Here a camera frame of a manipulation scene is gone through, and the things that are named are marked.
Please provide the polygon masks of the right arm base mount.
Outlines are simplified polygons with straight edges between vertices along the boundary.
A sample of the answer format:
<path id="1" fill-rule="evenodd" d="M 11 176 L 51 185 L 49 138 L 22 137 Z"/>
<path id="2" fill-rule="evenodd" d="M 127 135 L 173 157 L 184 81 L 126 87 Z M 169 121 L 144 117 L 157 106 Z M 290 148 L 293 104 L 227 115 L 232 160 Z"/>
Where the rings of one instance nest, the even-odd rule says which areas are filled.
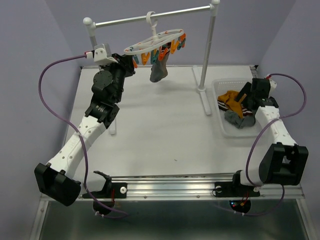
<path id="1" fill-rule="evenodd" d="M 259 197 L 260 192 L 255 192 L 253 186 L 235 185 L 231 181 L 220 181 L 214 184 L 212 194 L 217 198 L 242 198 Z"/>

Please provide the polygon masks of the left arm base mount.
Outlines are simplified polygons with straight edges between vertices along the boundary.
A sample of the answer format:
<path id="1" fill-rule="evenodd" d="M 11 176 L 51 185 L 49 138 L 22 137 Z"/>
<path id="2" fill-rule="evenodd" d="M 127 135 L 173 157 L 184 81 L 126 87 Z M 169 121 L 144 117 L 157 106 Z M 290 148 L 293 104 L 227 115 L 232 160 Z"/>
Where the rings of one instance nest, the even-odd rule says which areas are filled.
<path id="1" fill-rule="evenodd" d="M 89 183 L 90 193 L 97 199 L 125 199 L 127 197 L 128 184 L 126 182 L 113 181 L 112 177 L 95 170 L 94 174 L 103 178 L 101 183 Z"/>

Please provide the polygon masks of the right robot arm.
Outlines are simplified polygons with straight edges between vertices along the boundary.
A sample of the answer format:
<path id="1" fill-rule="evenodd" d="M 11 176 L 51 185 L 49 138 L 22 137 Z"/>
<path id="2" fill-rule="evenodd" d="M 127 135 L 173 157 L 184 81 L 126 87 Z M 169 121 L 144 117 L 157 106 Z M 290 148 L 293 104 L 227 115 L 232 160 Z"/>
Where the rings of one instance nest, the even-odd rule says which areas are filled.
<path id="1" fill-rule="evenodd" d="M 254 113 L 262 130 L 253 142 L 245 168 L 232 177 L 230 189 L 235 195 L 242 195 L 248 186 L 296 186 L 301 181 L 309 151 L 305 146 L 298 145 L 287 131 L 279 105 L 270 95 L 275 87 L 276 83 L 270 76 L 253 78 L 236 97 L 236 101 L 241 101 Z M 253 157 L 253 149 L 263 135 L 268 139 L 268 149 L 264 156 Z"/>

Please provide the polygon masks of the white round clip hanger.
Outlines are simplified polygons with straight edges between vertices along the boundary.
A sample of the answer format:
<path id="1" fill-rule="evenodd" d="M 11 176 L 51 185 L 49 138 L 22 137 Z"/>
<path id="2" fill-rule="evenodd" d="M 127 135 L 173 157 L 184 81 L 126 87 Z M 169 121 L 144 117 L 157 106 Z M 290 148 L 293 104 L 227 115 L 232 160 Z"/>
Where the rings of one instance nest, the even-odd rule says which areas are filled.
<path id="1" fill-rule="evenodd" d="M 183 29 L 171 29 L 162 32 L 156 31 L 156 26 L 158 24 L 158 20 L 152 20 L 152 16 L 155 12 L 149 11 L 146 14 L 146 22 L 150 25 L 151 28 L 151 37 L 142 40 L 138 43 L 135 43 L 124 49 L 125 55 L 132 56 L 138 65 L 142 65 L 141 54 L 151 52 L 153 50 L 158 50 L 160 53 L 161 49 L 166 48 L 166 44 L 169 42 L 175 43 L 176 51 L 185 47 L 186 43 L 186 33 Z"/>

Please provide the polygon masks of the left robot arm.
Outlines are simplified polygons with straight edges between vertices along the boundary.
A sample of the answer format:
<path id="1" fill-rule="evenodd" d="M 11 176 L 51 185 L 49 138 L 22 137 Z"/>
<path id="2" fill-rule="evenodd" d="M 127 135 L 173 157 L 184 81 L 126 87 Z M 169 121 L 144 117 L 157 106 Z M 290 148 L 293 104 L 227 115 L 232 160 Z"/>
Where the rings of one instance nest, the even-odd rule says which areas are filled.
<path id="1" fill-rule="evenodd" d="M 73 135 L 62 149 L 46 164 L 39 163 L 34 174 L 39 191 L 64 206 L 72 205 L 87 183 L 73 177 L 81 161 L 87 165 L 87 151 L 115 120 L 122 99 L 125 78 L 135 74 L 132 56 L 111 55 L 115 62 L 102 64 L 93 77 L 92 98 L 80 124 L 75 126 L 64 119 L 73 130 Z"/>

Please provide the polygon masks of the beige striped sock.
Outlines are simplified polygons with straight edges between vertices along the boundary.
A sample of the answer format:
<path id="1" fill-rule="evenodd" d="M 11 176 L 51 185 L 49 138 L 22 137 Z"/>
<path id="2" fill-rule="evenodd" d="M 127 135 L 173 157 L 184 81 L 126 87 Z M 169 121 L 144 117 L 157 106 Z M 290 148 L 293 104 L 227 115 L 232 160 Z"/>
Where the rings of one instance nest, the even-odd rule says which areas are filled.
<path id="1" fill-rule="evenodd" d="M 170 54 L 174 54 L 175 51 L 176 51 L 176 45 L 175 45 L 175 41 L 172 41 L 172 42 L 168 42 L 166 44 L 166 47 L 167 49 L 167 52 L 170 53 Z"/>

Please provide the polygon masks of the grey sock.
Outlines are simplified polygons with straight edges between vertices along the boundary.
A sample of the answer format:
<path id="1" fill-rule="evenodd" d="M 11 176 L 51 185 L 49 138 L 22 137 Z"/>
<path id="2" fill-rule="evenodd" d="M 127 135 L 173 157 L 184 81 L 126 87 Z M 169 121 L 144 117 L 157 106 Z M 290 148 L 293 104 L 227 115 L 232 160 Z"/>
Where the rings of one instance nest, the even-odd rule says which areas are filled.
<path id="1" fill-rule="evenodd" d="M 236 112 L 227 110 L 224 112 L 224 119 L 237 129 L 250 128 L 256 124 L 256 119 L 252 115 L 241 118 Z"/>
<path id="2" fill-rule="evenodd" d="M 156 60 L 151 67 L 151 74 L 149 80 L 152 83 L 157 83 L 160 80 L 164 79 L 168 75 L 167 70 L 167 61 L 169 58 L 169 53 L 166 54 L 162 60 Z"/>

